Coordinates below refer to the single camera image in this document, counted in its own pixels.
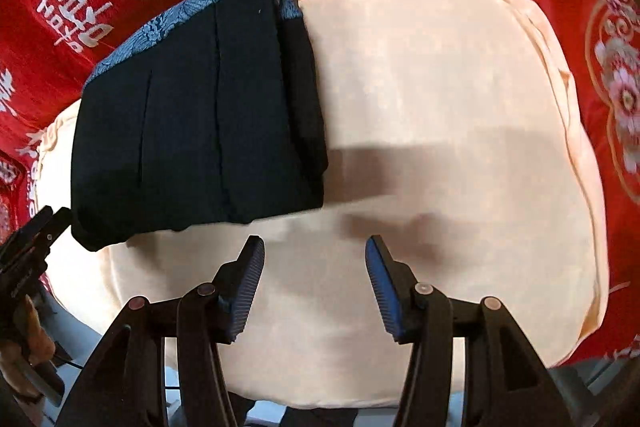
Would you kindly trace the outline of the black pants with blue trim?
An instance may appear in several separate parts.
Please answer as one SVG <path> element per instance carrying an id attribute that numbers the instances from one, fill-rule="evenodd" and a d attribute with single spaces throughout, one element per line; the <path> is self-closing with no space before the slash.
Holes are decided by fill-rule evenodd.
<path id="1" fill-rule="evenodd" d="M 316 63 L 297 0 L 183 0 L 88 78 L 70 170 L 88 251 L 323 204 Z"/>

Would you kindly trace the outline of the person's left leg grey trousers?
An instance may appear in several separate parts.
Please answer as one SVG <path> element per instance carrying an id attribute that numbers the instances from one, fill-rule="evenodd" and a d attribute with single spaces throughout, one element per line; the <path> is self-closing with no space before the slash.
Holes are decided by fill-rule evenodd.
<path id="1" fill-rule="evenodd" d="M 232 412 L 236 423 L 239 426 L 277 426 L 275 421 L 267 421 L 266 419 L 250 417 L 250 410 L 256 404 L 255 401 L 245 399 L 233 392 L 228 393 Z M 184 415 L 183 407 L 178 407 L 175 413 L 171 414 L 168 425 L 170 427 L 179 427 L 186 425 L 186 415 Z"/>

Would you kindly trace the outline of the person's leg grey trousers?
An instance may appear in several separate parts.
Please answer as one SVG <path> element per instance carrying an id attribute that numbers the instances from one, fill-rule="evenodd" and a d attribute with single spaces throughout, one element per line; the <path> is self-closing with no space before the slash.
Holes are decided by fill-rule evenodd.
<path id="1" fill-rule="evenodd" d="M 296 410 L 288 407 L 280 427 L 352 427 L 359 411 L 357 409 L 311 409 Z"/>
<path id="2" fill-rule="evenodd" d="M 277 426 L 275 421 L 267 421 L 266 419 L 250 417 L 250 410 L 256 404 L 255 401 L 245 399 L 233 392 L 228 393 L 232 412 L 236 423 L 239 426 Z M 183 407 L 178 407 L 175 413 L 171 414 L 168 425 L 170 427 L 179 427 L 186 425 L 186 415 L 184 415 Z"/>

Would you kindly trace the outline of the person's right leg grey trousers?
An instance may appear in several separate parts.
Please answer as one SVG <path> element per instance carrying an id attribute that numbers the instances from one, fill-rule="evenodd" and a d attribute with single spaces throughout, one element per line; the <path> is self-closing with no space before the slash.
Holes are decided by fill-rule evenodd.
<path id="1" fill-rule="evenodd" d="M 359 411 L 357 409 L 311 409 L 296 410 L 288 407 L 280 427 L 352 427 Z"/>

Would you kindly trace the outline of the cream peach cushion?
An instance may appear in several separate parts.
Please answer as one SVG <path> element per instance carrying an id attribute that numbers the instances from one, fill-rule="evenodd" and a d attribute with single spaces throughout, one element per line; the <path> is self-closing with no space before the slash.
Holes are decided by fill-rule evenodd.
<path id="1" fill-rule="evenodd" d="M 53 245 L 58 303 L 104 332 L 132 297 L 209 281 L 262 236 L 266 263 L 228 387 L 296 409 L 398 402 L 410 350 L 385 332 L 364 263 L 381 235 L 449 297 L 501 300 L 544 364 L 608 303 L 602 184 L 575 81 L 532 0 L 298 0 L 318 68 L 322 208 L 156 232 L 90 253 Z"/>

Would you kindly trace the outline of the grey metal chair frame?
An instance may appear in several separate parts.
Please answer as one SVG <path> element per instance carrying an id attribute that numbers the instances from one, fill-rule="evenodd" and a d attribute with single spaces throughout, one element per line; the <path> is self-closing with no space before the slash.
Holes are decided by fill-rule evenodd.
<path id="1" fill-rule="evenodd" d="M 594 358 L 549 369 L 574 426 L 595 426 L 604 418 L 628 364 L 623 358 Z"/>

